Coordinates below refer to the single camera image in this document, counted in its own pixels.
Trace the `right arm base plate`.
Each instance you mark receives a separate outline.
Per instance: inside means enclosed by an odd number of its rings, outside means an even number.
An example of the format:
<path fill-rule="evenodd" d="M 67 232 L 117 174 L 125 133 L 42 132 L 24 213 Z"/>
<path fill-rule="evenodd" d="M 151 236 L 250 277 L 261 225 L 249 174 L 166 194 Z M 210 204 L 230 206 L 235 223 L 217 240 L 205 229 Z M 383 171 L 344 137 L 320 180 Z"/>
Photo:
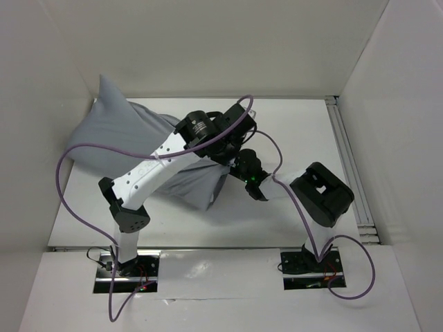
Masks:
<path fill-rule="evenodd" d="M 284 248 L 280 251 L 277 269 L 282 273 L 286 291 L 327 288 L 329 283 L 332 288 L 346 287 L 341 256 L 336 248 L 320 263 L 304 248 Z"/>

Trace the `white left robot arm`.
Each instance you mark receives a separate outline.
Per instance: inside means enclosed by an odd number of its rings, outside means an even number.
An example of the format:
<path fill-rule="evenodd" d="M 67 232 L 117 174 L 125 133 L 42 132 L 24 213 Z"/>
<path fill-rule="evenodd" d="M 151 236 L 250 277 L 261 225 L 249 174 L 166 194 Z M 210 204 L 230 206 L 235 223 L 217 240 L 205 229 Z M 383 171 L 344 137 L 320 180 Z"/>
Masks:
<path fill-rule="evenodd" d="M 112 268 L 122 276 L 136 270 L 139 232 L 150 222 L 143 204 L 160 186 L 201 159 L 228 167 L 247 132 L 256 129 L 255 112 L 234 104 L 225 113 L 193 111 L 146 160 L 126 174 L 102 178 L 100 190 L 116 222 Z"/>

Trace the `grey pillowcase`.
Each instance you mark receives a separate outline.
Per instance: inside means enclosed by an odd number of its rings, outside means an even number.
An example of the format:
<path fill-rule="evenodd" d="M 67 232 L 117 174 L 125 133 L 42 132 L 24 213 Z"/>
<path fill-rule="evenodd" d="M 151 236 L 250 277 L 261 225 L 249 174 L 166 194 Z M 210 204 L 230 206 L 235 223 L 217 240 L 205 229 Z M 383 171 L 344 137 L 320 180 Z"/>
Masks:
<path fill-rule="evenodd" d="M 119 88 L 101 75 L 96 101 L 87 117 L 73 130 L 66 149 L 69 158 L 90 172 L 117 178 L 137 166 L 140 160 L 99 149 L 99 145 L 148 155 L 166 140 L 178 122 L 174 116 L 158 114 L 127 101 Z M 205 158 L 173 176 L 157 193 L 207 210 L 219 196 L 227 176 L 227 167 Z"/>

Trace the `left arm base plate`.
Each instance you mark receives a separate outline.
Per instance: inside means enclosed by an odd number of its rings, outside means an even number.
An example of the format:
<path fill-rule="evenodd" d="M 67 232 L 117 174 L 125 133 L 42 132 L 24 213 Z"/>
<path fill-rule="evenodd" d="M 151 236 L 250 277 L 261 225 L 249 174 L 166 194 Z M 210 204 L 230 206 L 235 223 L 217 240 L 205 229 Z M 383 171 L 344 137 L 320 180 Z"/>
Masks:
<path fill-rule="evenodd" d="M 109 251 L 102 251 L 98 258 L 93 259 L 97 264 L 94 280 L 94 294 L 108 294 L 111 286 L 111 274 L 114 267 L 113 257 Z M 114 280 L 114 293 L 131 293 L 141 286 L 140 293 L 156 293 L 158 290 L 158 275 L 160 252 L 158 250 L 141 250 L 137 261 L 124 271 L 117 270 Z"/>

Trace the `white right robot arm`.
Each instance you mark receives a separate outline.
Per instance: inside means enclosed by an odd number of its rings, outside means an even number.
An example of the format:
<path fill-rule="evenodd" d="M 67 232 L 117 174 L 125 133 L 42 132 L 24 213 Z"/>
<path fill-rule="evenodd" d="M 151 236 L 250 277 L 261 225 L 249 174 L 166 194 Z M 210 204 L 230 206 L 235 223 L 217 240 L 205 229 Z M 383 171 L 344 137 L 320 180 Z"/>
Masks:
<path fill-rule="evenodd" d="M 334 228 L 354 201 L 353 191 L 340 178 L 320 162 L 299 172 L 268 173 L 252 149 L 241 150 L 230 175 L 245 182 L 256 201 L 290 198 L 308 234 L 302 246 L 303 266 L 317 271 L 325 265 Z"/>

